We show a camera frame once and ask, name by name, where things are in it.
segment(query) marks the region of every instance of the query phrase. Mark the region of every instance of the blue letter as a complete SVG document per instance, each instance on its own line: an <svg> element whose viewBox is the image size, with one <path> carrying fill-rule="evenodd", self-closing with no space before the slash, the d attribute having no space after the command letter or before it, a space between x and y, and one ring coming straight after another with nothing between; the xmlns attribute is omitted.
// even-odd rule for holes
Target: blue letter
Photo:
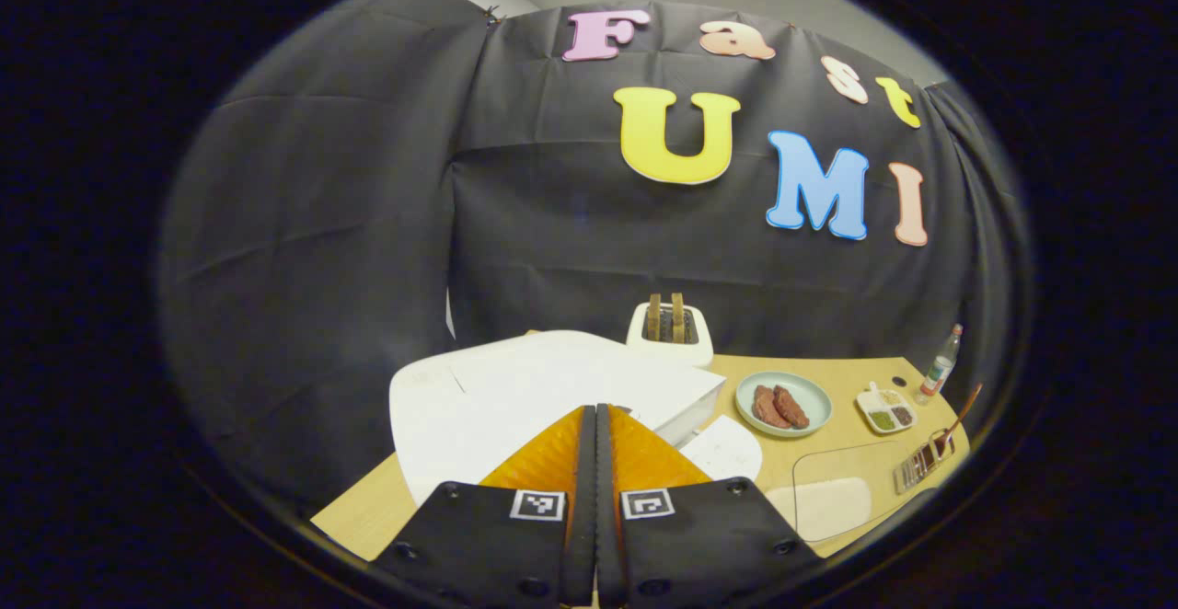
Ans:
<svg viewBox="0 0 1178 609"><path fill-rule="evenodd" d="M806 138L795 132L774 131L769 143L777 147L781 170L777 177L777 204L766 212L765 218L774 227L799 229L805 223L798 206L801 191L809 212L810 224L821 229L830 213L834 201L839 211L830 220L830 233L843 239L867 237L863 225L863 174L867 159L862 153L839 150L827 173L814 155Z"/></svg>

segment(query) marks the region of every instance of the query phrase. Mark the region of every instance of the black backdrop cloth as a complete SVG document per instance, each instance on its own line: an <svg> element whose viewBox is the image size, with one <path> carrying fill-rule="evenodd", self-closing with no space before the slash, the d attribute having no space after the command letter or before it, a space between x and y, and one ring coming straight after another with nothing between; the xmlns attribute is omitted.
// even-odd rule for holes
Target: black backdrop cloth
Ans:
<svg viewBox="0 0 1178 609"><path fill-rule="evenodd" d="M651 22L618 57L561 59L569 14L623 8ZM707 53L700 25L716 19L757 27L777 55ZM832 88L823 55L859 73L867 105ZM879 77L913 98L921 128ZM681 186L630 170L622 86L676 94L667 145L683 155L703 139L691 94L736 98L727 173ZM960 405L969 382L997 382L1017 307L1018 194L967 111L948 87L736 11L610 2L489 25L465 0L344 0L225 94L181 165L159 264L177 390L223 459L306 510L392 452L398 369L529 329L621 342L653 292L682 291L719 353L924 369L961 322L946 389ZM823 170L840 148L867 157L865 239L766 223L770 131L799 132ZM925 247L893 233L889 161L924 176Z"/></svg>

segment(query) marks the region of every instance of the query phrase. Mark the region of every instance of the light blue plate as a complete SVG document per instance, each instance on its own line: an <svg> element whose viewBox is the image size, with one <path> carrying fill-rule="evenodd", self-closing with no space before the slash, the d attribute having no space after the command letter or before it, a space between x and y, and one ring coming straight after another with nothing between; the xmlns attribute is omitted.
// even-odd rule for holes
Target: light blue plate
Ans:
<svg viewBox="0 0 1178 609"><path fill-rule="evenodd" d="M756 416L753 416L753 395L756 392L757 386L768 386L770 389L773 386L781 386L788 390L794 402L798 403L798 406L802 408L802 411L810 419L809 428L805 430L774 428L774 425L769 425ZM736 411L740 411L740 415L744 417L744 421L748 421L749 425L767 435L796 438L813 433L821 425L826 425L826 422L830 419L830 413L834 412L834 404L830 403L830 396L826 395L826 391L821 386L807 378L799 377L799 375L790 375L788 372L757 372L756 375L744 377L740 385L736 386Z"/></svg>

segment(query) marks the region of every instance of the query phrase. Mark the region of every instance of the bottle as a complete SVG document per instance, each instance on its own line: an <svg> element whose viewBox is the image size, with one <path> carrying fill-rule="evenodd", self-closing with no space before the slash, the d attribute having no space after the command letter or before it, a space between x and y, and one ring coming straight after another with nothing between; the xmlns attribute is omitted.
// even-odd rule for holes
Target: bottle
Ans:
<svg viewBox="0 0 1178 609"><path fill-rule="evenodd" d="M929 398L941 392L941 386L945 385L945 380L949 378L949 372L953 372L953 366L957 365L957 352L961 347L961 331L960 324L953 325L953 332L949 333L948 339L941 345L941 350L937 352L933 366L928 369L928 373L925 375L925 382L920 384L920 390L916 391L916 404L928 404Z"/></svg>

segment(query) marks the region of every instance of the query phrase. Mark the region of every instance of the steak slice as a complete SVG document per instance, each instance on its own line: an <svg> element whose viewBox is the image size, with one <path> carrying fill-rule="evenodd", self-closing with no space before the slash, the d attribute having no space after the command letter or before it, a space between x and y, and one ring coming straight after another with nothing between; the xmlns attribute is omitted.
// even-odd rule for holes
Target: steak slice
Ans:
<svg viewBox="0 0 1178 609"><path fill-rule="evenodd" d="M753 416L756 416L762 422L774 425L774 428L789 429L789 422L777 413L777 409L773 406L773 391L766 386L757 386L756 392L753 395Z"/></svg>
<svg viewBox="0 0 1178 609"><path fill-rule="evenodd" d="M809 418L806 412L802 411L801 406L794 402L794 396L789 395L789 391L781 388L774 386L773 389L773 406L777 409L777 413L792 425L795 425L799 430L809 428Z"/></svg>

